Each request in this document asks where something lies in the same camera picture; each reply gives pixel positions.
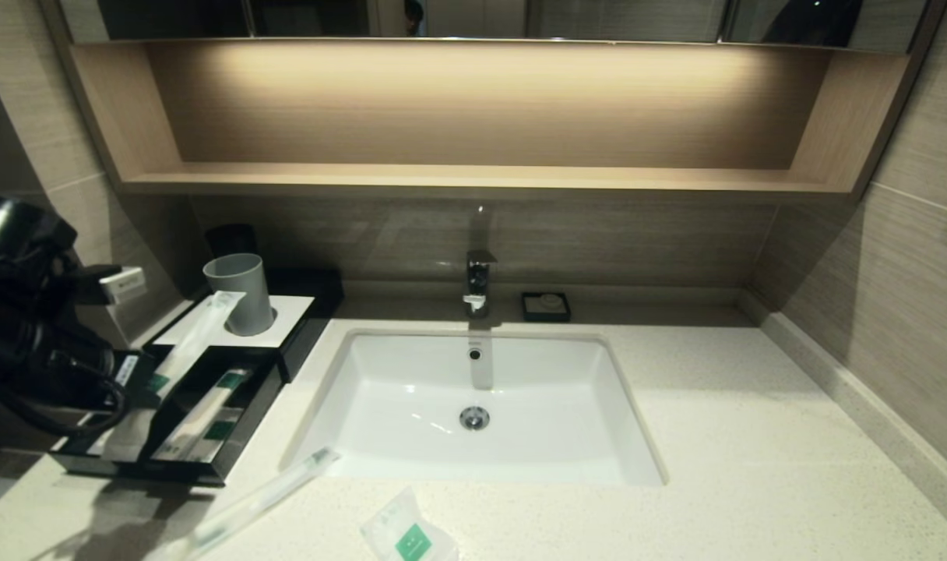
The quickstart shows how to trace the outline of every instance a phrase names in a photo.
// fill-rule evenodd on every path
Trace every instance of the soap dish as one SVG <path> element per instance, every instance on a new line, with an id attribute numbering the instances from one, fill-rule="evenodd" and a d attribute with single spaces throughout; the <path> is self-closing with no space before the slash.
<path id="1" fill-rule="evenodd" d="M 563 292 L 523 292 L 527 322 L 570 322 L 570 302 Z"/>

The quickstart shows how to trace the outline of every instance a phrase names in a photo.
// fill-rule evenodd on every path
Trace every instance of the chrome faucet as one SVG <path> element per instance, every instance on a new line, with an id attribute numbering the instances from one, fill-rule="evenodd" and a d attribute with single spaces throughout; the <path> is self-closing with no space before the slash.
<path id="1" fill-rule="evenodd" d="M 486 249 L 474 249 L 466 252 L 466 290 L 463 302 L 466 303 L 466 315 L 473 319 L 488 316 L 488 274 L 491 264 L 498 260 Z"/>

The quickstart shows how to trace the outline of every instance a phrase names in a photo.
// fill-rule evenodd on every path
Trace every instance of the countertop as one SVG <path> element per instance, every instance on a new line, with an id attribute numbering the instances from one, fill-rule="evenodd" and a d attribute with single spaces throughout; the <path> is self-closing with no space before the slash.
<path id="1" fill-rule="evenodd" d="M 360 525 L 412 486 L 466 561 L 947 559 L 947 521 L 737 310 L 608 312 L 611 324 L 583 315 L 584 324 L 503 323 L 495 333 L 604 338 L 666 486 L 322 477 L 207 558 L 374 559 Z M 351 306 L 343 316 L 284 388 L 228 487 L 68 476 L 45 457 L 0 501 L 0 560 L 141 559 L 277 475 L 347 333 L 467 330 L 452 320 L 353 319 Z"/>

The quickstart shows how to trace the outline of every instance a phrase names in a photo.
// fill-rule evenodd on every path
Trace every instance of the sink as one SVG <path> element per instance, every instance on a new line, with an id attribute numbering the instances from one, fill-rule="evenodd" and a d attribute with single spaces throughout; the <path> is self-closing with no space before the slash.
<path id="1" fill-rule="evenodd" d="M 357 333 L 315 400 L 297 456 L 328 476 L 663 485 L 598 340 Z"/>

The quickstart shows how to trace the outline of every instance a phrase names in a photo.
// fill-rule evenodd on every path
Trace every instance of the sink drain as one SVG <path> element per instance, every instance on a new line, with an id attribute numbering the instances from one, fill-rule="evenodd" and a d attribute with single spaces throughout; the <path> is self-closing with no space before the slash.
<path id="1" fill-rule="evenodd" d="M 463 425 L 464 429 L 484 430 L 489 422 L 491 422 L 491 415 L 488 410 L 478 408 L 477 405 L 459 412 L 459 423 Z"/>

